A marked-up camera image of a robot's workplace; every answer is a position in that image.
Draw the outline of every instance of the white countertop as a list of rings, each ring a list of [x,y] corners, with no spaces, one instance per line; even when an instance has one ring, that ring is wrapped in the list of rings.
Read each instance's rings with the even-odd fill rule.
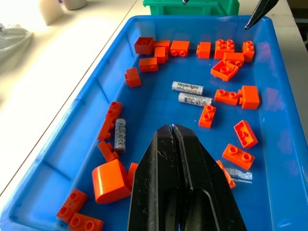
[[[258,0],[239,2],[239,14],[251,14]],[[142,0],[89,0],[51,26],[34,26],[23,60],[0,72],[0,210],[125,22],[139,14],[150,14]],[[308,53],[286,0],[267,16],[308,140]]]

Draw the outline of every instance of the blue plastic bin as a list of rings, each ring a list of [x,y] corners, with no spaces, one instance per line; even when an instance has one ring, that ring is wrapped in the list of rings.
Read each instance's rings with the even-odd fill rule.
[[[129,198],[109,204],[95,203],[91,172],[103,164],[97,136],[111,101],[123,103],[121,117],[127,121],[127,151],[120,160],[126,169],[139,162],[153,132],[164,124],[182,124],[198,135],[203,146],[222,160],[236,181],[234,197],[249,231],[308,230],[308,148],[293,100],[288,77],[272,22],[264,18],[245,31],[248,16],[137,16],[123,27],[62,122],[42,149],[16,192],[1,213],[2,231],[66,230],[56,213],[74,188],[89,198],[80,213],[101,219],[103,230],[126,230]],[[138,66],[134,43],[139,36],[189,40],[189,57],[170,57],[153,73],[140,73],[142,86],[130,89],[124,82],[126,69]],[[256,56],[244,63],[229,82],[210,74],[218,60],[198,59],[200,41],[233,39],[237,51],[251,40]],[[257,85],[258,110],[243,110],[213,102],[217,107],[212,128],[198,126],[202,107],[178,102],[172,81],[205,87],[214,97],[216,89],[237,91]],[[247,120],[259,142],[246,150],[256,157],[248,172],[221,157],[228,143],[240,148],[233,126]]]

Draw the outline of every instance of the battery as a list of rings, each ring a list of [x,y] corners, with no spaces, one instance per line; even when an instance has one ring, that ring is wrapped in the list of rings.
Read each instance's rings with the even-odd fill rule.
[[[173,90],[195,94],[195,95],[202,95],[203,88],[204,88],[203,86],[188,84],[188,83],[181,83],[181,82],[176,82],[176,81],[172,83]]]
[[[182,103],[189,103],[189,104],[204,107],[205,105],[211,105],[213,99],[204,97],[204,96],[199,96],[199,95],[180,93],[178,100],[179,102],[182,102]]]
[[[119,154],[125,152],[126,145],[126,121],[119,118],[115,121],[115,151]]]

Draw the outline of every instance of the green bin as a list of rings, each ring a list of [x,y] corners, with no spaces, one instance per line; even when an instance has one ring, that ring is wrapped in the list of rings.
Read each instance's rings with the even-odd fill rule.
[[[238,0],[144,0],[150,6],[151,15],[237,15]]]

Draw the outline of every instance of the orange duplo brick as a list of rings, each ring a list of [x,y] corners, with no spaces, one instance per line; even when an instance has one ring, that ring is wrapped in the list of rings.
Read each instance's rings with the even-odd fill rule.
[[[243,53],[225,52],[222,60],[240,67],[243,66],[244,55]]]
[[[122,103],[113,101],[110,104],[109,110],[106,114],[106,118],[111,117],[113,122],[115,122],[119,118],[121,111],[122,111],[122,108],[123,108]]]
[[[232,144],[228,144],[227,148],[223,152],[222,157],[236,164],[237,166],[248,171],[255,160],[255,157],[243,150],[235,147]]]
[[[139,59],[139,69],[141,72],[158,71],[157,58]]]
[[[251,62],[254,59],[255,47],[252,41],[247,41],[243,43],[243,54],[245,62]]]
[[[101,231],[103,225],[101,220],[75,213],[67,228],[73,231]]]
[[[216,161],[216,163],[218,164],[218,166],[222,169],[223,173],[225,174],[228,184],[230,186],[231,189],[234,189],[236,184],[234,183],[234,181],[232,180],[231,176],[229,175],[229,173],[227,172],[226,168],[224,167],[224,165],[222,164],[222,162],[220,160]]]
[[[187,57],[189,50],[189,41],[173,41],[170,51],[173,56]]]
[[[211,52],[211,42],[200,42],[197,46],[197,55],[199,59],[209,59]]]
[[[256,86],[243,85],[242,89],[238,91],[240,102],[244,109],[257,109],[260,103],[258,89]]]
[[[221,78],[223,81],[229,81],[238,70],[238,66],[221,60],[212,68],[211,74],[217,78]]]
[[[171,45],[170,40],[157,40],[157,41],[154,41],[154,49],[156,47],[165,47],[166,48],[166,54],[169,53],[170,45]]]
[[[141,80],[136,67],[126,70],[125,82],[131,88],[141,86]]]
[[[74,189],[57,213],[57,217],[69,223],[74,213],[81,209],[87,198],[88,196],[85,193],[78,189]]]
[[[150,55],[154,51],[154,38],[152,37],[139,37],[135,43],[136,54]]]
[[[199,119],[199,126],[204,128],[211,128],[215,112],[216,107],[213,107],[211,105],[205,105]]]
[[[134,182],[134,175],[135,171],[138,167],[138,164],[136,163],[131,163],[128,173],[127,173],[127,184],[132,188],[133,187],[133,182]]]
[[[241,120],[234,126],[234,130],[243,148],[251,148],[258,143],[258,140],[247,121]]]
[[[104,141],[110,138],[111,133],[109,132],[109,130],[112,130],[115,127],[115,125],[112,123],[112,120],[113,119],[111,117],[107,117],[105,119],[101,131],[97,137],[99,141]]]
[[[108,204],[130,196],[127,175],[119,160],[113,160],[92,171],[95,201]]]
[[[157,58],[158,64],[164,64],[168,60],[168,54],[166,53],[165,47],[156,47],[155,48],[155,58]]]
[[[116,152],[111,152],[113,150],[113,146],[111,145],[111,143],[106,143],[105,141],[102,141],[98,144],[98,148],[102,152],[107,162],[119,158]]]
[[[214,101],[236,106],[238,98],[239,96],[236,92],[228,92],[223,89],[219,89],[216,91]]]
[[[215,43],[215,55],[214,59],[222,59],[223,54],[225,52],[234,52],[234,42],[233,40],[227,40],[224,41],[222,39],[219,39]]]

